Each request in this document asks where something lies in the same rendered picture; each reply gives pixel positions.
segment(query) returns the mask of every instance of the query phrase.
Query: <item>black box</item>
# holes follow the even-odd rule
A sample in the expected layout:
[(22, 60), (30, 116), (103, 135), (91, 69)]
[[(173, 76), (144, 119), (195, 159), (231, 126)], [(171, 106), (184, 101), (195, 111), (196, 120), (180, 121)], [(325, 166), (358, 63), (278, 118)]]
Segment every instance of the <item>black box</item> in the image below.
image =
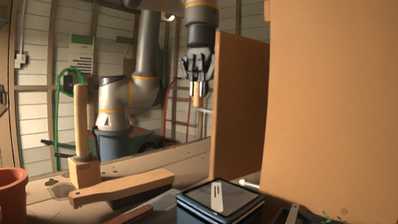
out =
[(259, 224), (265, 196), (216, 179), (177, 196), (177, 223)]

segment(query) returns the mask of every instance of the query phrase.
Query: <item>white label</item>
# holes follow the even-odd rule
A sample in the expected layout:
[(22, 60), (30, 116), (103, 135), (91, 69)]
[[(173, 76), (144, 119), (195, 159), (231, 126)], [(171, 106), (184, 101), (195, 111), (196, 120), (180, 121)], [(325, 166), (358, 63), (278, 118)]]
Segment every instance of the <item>white label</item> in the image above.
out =
[(218, 213), (223, 212), (223, 188), (220, 182), (212, 183), (211, 209)]

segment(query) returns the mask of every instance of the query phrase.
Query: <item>wooden handle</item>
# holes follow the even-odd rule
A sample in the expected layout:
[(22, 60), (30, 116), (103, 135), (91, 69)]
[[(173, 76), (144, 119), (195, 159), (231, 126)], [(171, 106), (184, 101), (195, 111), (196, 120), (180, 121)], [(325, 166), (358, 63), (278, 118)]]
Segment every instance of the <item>wooden handle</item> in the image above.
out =
[(104, 181), (92, 187), (72, 191), (68, 195), (69, 203), (73, 207), (79, 207), (99, 201), (118, 200), (165, 185), (171, 185), (173, 182), (174, 174), (172, 172), (165, 169), (152, 170), (142, 174)]
[(87, 85), (75, 84), (73, 94), (76, 154), (78, 157), (86, 157), (88, 156)]
[(139, 223), (145, 218), (151, 216), (153, 213), (153, 206), (150, 204), (146, 204), (143, 207), (139, 207), (138, 209), (134, 209), (130, 212), (127, 212), (123, 215), (119, 215), (118, 217), (105, 222), (104, 224), (134, 224)]
[(199, 82), (193, 84), (193, 107), (204, 107), (205, 97), (199, 97)]

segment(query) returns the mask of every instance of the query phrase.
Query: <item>wooden mallet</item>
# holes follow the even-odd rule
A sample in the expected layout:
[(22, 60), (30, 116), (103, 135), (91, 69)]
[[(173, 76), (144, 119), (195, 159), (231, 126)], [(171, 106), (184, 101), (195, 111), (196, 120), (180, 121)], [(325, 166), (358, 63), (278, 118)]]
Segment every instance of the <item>wooden mallet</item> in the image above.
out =
[(76, 154), (68, 158), (70, 181), (77, 189), (101, 182), (100, 161), (88, 150), (87, 85), (73, 87)]

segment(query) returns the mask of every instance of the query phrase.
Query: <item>red ladder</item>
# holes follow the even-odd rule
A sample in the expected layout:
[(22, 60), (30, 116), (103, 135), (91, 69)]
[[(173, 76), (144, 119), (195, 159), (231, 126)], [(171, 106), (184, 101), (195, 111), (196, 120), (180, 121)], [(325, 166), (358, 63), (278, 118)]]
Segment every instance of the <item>red ladder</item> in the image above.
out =
[[(175, 145), (175, 143), (172, 142), (167, 142), (165, 140), (166, 136), (166, 121), (169, 121), (171, 123), (176, 123), (179, 125), (186, 125), (186, 142), (188, 142), (188, 132), (189, 132), (189, 127), (190, 127), (190, 104), (191, 104), (191, 97), (189, 98), (178, 98), (178, 97), (169, 97), (169, 91), (171, 88), (171, 85), (177, 80), (181, 80), (181, 78), (174, 78), (174, 80), (169, 84), (167, 88), (167, 94), (166, 94), (166, 102), (164, 103), (164, 121), (163, 121), (163, 138), (162, 138), (162, 147), (164, 147), (165, 144), (170, 144), (170, 145)], [(182, 100), (182, 101), (188, 101), (188, 121), (187, 122), (181, 122), (181, 121), (174, 121), (174, 120), (168, 120), (167, 118), (167, 101), (168, 99), (176, 99), (176, 100)]]

